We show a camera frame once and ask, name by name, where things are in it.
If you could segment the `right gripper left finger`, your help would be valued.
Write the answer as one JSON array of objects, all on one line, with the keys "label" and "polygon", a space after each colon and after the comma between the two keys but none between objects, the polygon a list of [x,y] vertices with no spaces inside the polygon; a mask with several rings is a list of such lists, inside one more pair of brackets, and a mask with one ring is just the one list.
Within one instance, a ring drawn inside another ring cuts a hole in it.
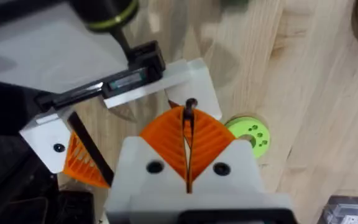
[{"label": "right gripper left finger", "polygon": [[183,110],[168,110],[138,136],[126,137],[117,159],[110,199],[186,195],[187,161]]}]

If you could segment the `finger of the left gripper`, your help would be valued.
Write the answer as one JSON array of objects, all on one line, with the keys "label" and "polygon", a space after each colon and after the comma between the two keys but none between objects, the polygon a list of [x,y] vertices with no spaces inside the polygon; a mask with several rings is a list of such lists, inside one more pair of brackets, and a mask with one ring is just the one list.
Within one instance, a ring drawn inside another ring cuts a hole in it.
[{"label": "finger of the left gripper", "polygon": [[74,110],[38,114],[19,133],[50,172],[111,187],[114,172]]},{"label": "finger of the left gripper", "polygon": [[186,100],[194,98],[197,101],[196,109],[211,115],[216,120],[222,118],[209,69],[202,58],[187,62],[182,60],[181,65],[177,66],[177,71],[174,71],[173,77],[184,78],[185,81],[165,89],[170,101],[185,105]]}]

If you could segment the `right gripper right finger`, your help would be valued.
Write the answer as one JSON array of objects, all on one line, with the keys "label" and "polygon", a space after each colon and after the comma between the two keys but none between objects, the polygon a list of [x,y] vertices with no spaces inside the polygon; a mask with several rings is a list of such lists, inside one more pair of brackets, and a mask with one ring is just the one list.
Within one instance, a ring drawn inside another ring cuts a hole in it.
[{"label": "right gripper right finger", "polygon": [[265,153],[265,124],[241,116],[225,125],[195,110],[191,137],[190,192],[262,188],[256,159]]}]

